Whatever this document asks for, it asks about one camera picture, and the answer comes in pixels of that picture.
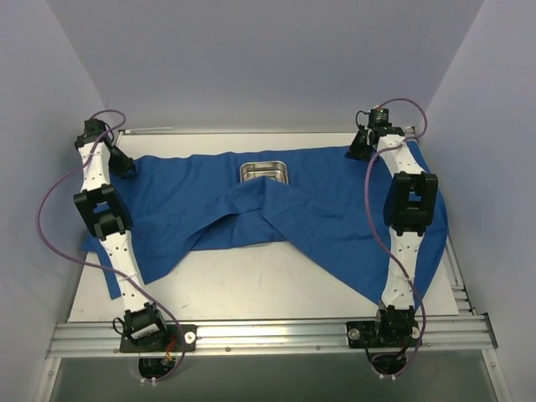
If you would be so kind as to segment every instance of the gray wall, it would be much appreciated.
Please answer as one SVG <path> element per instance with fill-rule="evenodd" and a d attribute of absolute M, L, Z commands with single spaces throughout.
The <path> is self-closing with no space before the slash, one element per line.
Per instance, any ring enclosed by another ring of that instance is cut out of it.
<path fill-rule="evenodd" d="M 129 127 L 348 131 L 394 96 L 428 105 L 482 0 L 49 3 Z"/>
<path fill-rule="evenodd" d="M 456 255 L 516 401 L 536 393 L 536 2 L 486 0 L 428 109 Z"/>
<path fill-rule="evenodd" d="M 79 164 L 81 122 L 102 108 L 97 91 L 47 3 L 0 4 L 0 400 L 31 399 L 54 323 L 64 319 L 79 269 L 52 255 L 34 229 L 38 200 Z M 80 218 L 64 185 L 45 228 L 63 250 L 79 249 Z"/>

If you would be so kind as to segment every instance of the screw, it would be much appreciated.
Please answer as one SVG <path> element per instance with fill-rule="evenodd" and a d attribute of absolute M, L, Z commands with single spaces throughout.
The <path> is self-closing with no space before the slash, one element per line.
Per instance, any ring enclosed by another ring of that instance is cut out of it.
<path fill-rule="evenodd" d="M 193 333 L 193 332 L 191 332 L 191 331 L 190 331 L 190 332 L 186 332 L 186 333 L 184 334 L 184 342 L 186 342 L 188 345 L 191 345 L 192 343 L 194 343 L 194 342 L 195 342 L 195 338 L 196 338 L 195 333 Z"/>
<path fill-rule="evenodd" d="M 348 337 L 353 341 L 359 340 L 360 336 L 361 333 L 359 333 L 359 330 L 357 328 L 352 328 L 350 331 L 348 331 Z"/>

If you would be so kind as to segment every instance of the blue towel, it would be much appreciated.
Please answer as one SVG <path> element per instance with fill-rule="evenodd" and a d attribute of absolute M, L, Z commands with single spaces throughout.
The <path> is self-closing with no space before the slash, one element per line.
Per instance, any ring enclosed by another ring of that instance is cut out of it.
<path fill-rule="evenodd" d="M 425 162 L 416 144 L 410 149 Z M 111 182 L 130 209 L 132 247 L 145 283 L 162 278 L 190 250 L 230 249 L 290 241 L 297 249 L 374 303 L 387 280 L 389 257 L 374 241 L 364 211 L 366 162 L 344 157 L 346 147 L 293 151 L 224 153 L 136 161 L 138 177 Z M 245 162 L 283 161 L 285 185 L 267 178 L 240 182 Z M 383 206 L 391 176 L 383 161 L 372 172 L 370 203 L 377 230 L 389 246 Z M 417 261 L 415 286 L 428 289 L 447 236 L 446 208 L 438 194 L 432 225 Z M 97 239 L 84 249 L 111 266 Z M 120 295 L 113 274 L 105 273 L 112 298 Z"/>

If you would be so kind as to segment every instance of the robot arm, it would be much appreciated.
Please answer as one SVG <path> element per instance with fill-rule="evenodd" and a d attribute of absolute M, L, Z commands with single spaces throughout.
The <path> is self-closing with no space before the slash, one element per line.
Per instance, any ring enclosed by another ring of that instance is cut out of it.
<path fill-rule="evenodd" d="M 376 150 L 379 152 L 396 147 L 403 140 L 400 135 L 382 136 L 378 139 Z M 427 173 L 417 163 L 406 143 L 398 149 L 382 153 L 380 157 L 393 177 L 384 206 L 384 222 L 389 226 L 391 238 L 390 251 L 402 263 L 410 279 L 414 280 L 420 243 L 434 215 L 437 177 Z M 396 310 L 407 310 L 414 306 L 411 286 L 393 259 L 389 260 L 382 303 Z"/>
<path fill-rule="evenodd" d="M 369 161 L 374 151 L 399 146 L 379 155 L 392 176 L 384 204 L 384 223 L 389 227 L 390 252 L 402 263 L 409 279 L 398 264 L 389 259 L 377 322 L 373 326 L 355 325 L 353 328 L 358 331 L 353 332 L 355 339 L 349 337 L 350 347 L 407 347 L 412 342 L 415 345 L 420 333 L 409 281 L 415 278 L 420 243 L 434 216 L 438 181 L 435 174 L 427 173 L 413 158 L 404 131 L 389 123 L 389 110 L 374 108 L 368 118 L 367 126 L 358 125 L 358 134 L 346 156 Z"/>
<path fill-rule="evenodd" d="M 91 119 L 85 122 L 85 134 L 78 136 L 75 147 L 86 162 L 99 135 L 106 130 L 103 121 Z M 99 142 L 93 158 L 84 168 L 84 182 L 74 196 L 76 208 L 93 237 L 99 239 L 106 250 L 111 266 L 126 274 L 143 287 L 142 278 L 132 251 L 132 221 L 126 205 L 110 184 L 110 174 L 131 178 L 136 167 L 131 158 L 114 146 L 109 138 Z M 158 345 L 167 341 L 167 326 L 154 304 L 143 296 L 123 276 L 116 275 L 121 290 L 125 316 L 123 336 L 134 344 Z"/>

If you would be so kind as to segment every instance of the stainless steel tray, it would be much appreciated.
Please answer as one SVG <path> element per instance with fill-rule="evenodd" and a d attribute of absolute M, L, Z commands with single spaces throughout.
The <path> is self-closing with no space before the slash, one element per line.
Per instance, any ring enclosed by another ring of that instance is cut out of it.
<path fill-rule="evenodd" d="M 277 182 L 288 184 L 286 164 L 283 162 L 249 162 L 244 163 L 240 167 L 240 181 L 242 182 L 253 178 L 260 178 L 262 176 L 266 176 Z"/>

